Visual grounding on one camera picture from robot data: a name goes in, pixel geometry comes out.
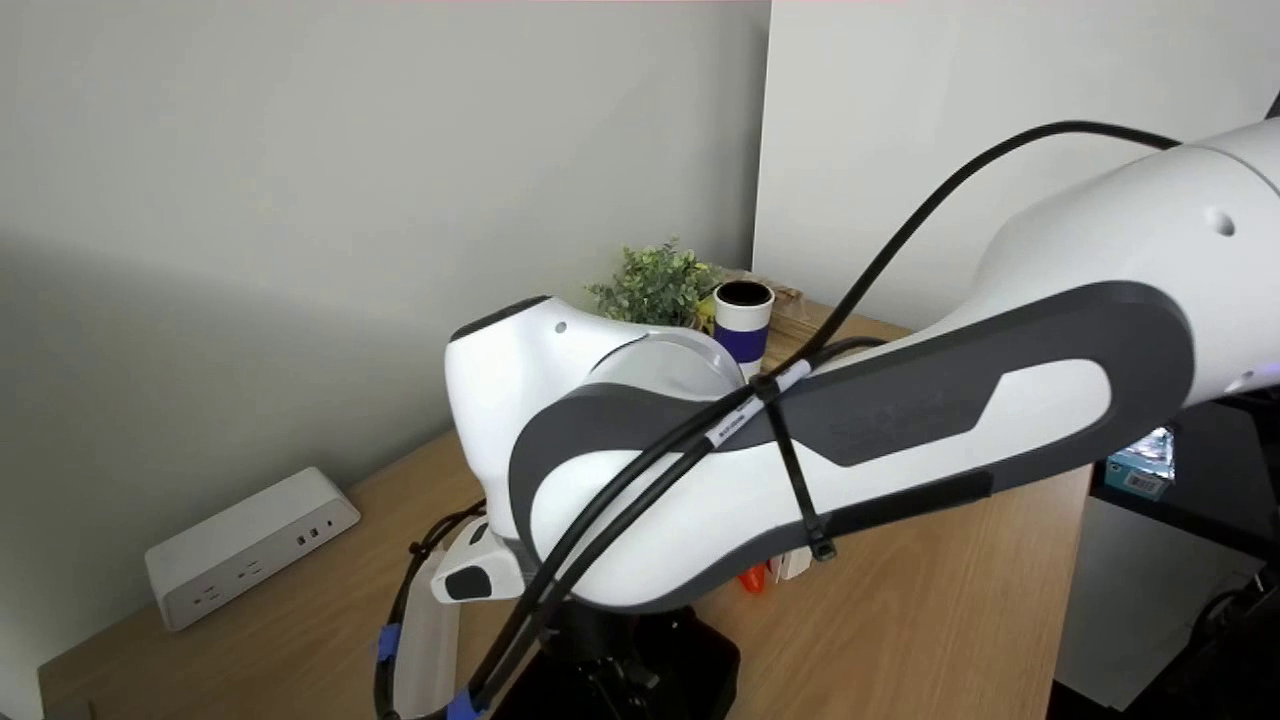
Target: orange part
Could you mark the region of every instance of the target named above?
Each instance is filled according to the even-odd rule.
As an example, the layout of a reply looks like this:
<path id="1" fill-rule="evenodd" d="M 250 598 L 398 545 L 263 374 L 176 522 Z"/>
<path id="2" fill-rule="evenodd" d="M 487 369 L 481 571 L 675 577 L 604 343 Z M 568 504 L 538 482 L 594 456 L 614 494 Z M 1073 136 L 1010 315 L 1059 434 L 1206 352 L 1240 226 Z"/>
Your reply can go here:
<path id="1" fill-rule="evenodd" d="M 747 595 L 765 595 L 765 591 L 769 591 L 769 578 L 771 578 L 771 567 L 769 567 L 769 564 L 757 564 L 757 567 L 737 571 L 737 585 L 741 585 Z"/>

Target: black object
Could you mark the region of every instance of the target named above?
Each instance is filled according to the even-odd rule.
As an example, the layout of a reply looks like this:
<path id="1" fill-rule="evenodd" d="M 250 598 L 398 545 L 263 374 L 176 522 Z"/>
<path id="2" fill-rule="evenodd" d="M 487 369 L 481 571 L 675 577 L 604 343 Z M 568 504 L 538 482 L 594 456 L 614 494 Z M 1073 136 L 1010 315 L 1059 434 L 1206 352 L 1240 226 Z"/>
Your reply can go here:
<path id="1" fill-rule="evenodd" d="M 495 720 L 720 720 L 737 646 L 688 607 L 614 617 L 568 602 Z"/>
<path id="2" fill-rule="evenodd" d="M 1280 559 L 1280 397 L 1250 392 L 1197 405 L 1169 425 L 1176 477 L 1160 494 L 1135 494 L 1092 477 L 1092 494 L 1245 556 Z"/>
<path id="3" fill-rule="evenodd" d="M 1051 684 L 1044 720 L 1116 720 L 1120 711 L 1073 691 L 1067 684 Z"/>
<path id="4" fill-rule="evenodd" d="M 1275 720 L 1280 591 L 1264 567 L 1199 617 L 1193 645 L 1126 704 L 1130 720 Z"/>
<path id="5" fill-rule="evenodd" d="M 476 567 L 476 564 L 466 564 L 466 567 L 461 567 L 461 571 L 445 577 L 445 587 L 446 587 L 446 595 L 457 595 L 457 598 L 487 595 L 487 591 L 492 591 L 492 585 L 487 585 L 485 567 Z"/>

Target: white device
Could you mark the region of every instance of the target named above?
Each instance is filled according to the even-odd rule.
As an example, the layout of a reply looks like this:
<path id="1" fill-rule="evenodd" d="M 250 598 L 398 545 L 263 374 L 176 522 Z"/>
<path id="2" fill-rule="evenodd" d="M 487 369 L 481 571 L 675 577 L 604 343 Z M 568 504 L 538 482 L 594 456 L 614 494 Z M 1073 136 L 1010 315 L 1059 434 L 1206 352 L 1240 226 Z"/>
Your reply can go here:
<path id="1" fill-rule="evenodd" d="M 457 633 L 461 607 L 431 591 L 445 549 L 435 549 L 410 577 L 402 595 L 402 625 L 396 637 L 393 706 L 398 717 L 431 717 L 457 686 Z"/>
<path id="2" fill-rule="evenodd" d="M 777 383 L 812 510 L 753 397 L 571 585 L 594 607 L 679 607 L 805 545 L 808 519 L 897 519 L 925 489 L 974 499 L 1092 463 L 1187 405 L 1280 381 L 1280 123 L 1135 159 L 989 247 L 938 325 Z M 529 299 L 461 326 L 446 400 L 508 567 L 537 571 L 586 499 L 668 428 L 741 388 L 697 331 Z M 594 522 L 618 514 L 651 463 Z"/>
<path id="3" fill-rule="evenodd" d="M 179 633 L 359 519 L 329 477 L 303 468 L 143 553 L 163 626 Z"/>

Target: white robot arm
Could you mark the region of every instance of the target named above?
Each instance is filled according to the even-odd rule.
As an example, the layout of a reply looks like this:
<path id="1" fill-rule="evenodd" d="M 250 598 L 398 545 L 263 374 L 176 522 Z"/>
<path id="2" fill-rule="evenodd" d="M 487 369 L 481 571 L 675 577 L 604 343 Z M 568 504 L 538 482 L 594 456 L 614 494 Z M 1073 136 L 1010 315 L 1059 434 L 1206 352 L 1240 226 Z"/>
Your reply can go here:
<path id="1" fill-rule="evenodd" d="M 797 371 L 575 578 L 598 607 L 672 607 L 765 556 L 1092 463 L 1187 405 L 1280 381 L 1280 123 L 1135 159 L 1007 222 L 938 325 Z M 521 591 L 586 499 L 657 434 L 743 381 L 679 326 L 559 299 L 503 306 L 446 343 L 446 400 L 487 494 L 440 598 Z M 626 509 L 675 451 L 618 499 Z"/>

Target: power strip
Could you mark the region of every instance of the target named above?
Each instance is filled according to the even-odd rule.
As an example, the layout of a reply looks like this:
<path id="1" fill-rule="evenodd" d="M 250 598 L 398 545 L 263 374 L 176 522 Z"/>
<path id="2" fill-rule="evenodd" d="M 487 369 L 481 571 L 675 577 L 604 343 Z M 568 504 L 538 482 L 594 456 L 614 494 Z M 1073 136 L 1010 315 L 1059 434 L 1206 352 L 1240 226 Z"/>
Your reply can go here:
<path id="1" fill-rule="evenodd" d="M 329 477 L 303 468 L 146 549 L 146 578 L 169 633 L 196 625 L 359 519 Z"/>

